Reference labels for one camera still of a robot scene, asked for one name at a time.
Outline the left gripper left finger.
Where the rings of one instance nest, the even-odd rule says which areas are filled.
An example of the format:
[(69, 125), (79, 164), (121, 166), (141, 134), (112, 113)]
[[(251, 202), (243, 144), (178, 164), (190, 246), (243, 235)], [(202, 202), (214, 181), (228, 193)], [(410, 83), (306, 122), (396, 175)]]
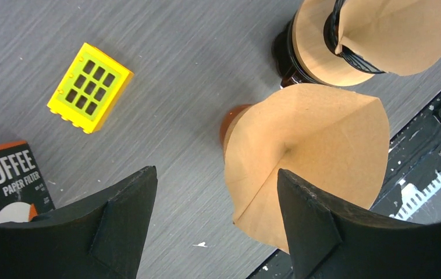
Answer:
[(37, 216), (46, 256), (40, 278), (136, 278), (157, 194), (155, 166)]

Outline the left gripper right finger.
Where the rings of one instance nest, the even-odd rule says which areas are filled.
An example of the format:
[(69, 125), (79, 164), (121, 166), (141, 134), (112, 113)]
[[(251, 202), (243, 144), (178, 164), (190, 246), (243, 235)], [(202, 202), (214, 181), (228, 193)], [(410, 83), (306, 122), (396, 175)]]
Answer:
[(392, 220), (288, 170), (277, 190), (294, 278), (386, 278)]

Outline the coffee filter box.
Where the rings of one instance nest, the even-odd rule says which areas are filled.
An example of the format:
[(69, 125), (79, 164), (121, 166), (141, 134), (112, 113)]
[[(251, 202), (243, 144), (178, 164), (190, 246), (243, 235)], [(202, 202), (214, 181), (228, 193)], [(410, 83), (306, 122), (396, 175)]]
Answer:
[(26, 141), (0, 144), (0, 224), (30, 222), (55, 210)]

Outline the amber glass carafe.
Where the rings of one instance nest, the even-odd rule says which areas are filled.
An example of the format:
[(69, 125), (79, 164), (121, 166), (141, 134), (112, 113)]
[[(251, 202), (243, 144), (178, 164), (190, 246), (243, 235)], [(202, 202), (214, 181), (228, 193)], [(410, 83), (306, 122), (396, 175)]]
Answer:
[(225, 114), (219, 128), (219, 140), (222, 147), (225, 146), (226, 134), (233, 121), (236, 119), (236, 117), (240, 116), (246, 109), (250, 108), (251, 106), (252, 104), (238, 105), (233, 107)]

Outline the brown glass dripper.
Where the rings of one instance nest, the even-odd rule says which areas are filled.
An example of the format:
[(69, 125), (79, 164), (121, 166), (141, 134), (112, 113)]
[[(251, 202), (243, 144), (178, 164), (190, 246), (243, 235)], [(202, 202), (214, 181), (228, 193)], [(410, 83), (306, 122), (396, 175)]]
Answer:
[(318, 84), (316, 79), (311, 77), (303, 69), (296, 57), (292, 41), (293, 22), (294, 18), (292, 18), (275, 37), (271, 47), (276, 71), (281, 78), (281, 88), (301, 83)]

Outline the blue dripper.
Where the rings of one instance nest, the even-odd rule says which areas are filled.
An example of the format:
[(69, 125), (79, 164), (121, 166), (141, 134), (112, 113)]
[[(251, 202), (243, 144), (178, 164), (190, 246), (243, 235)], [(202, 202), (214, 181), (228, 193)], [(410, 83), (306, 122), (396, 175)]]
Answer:
[(346, 46), (342, 47), (342, 51), (340, 53), (336, 53), (340, 11), (344, 3), (344, 0), (336, 0), (332, 12), (325, 21), (323, 27), (323, 38), (327, 49), (338, 58), (342, 58), (347, 64), (358, 71), (367, 74), (384, 74), (384, 71), (381, 71)]

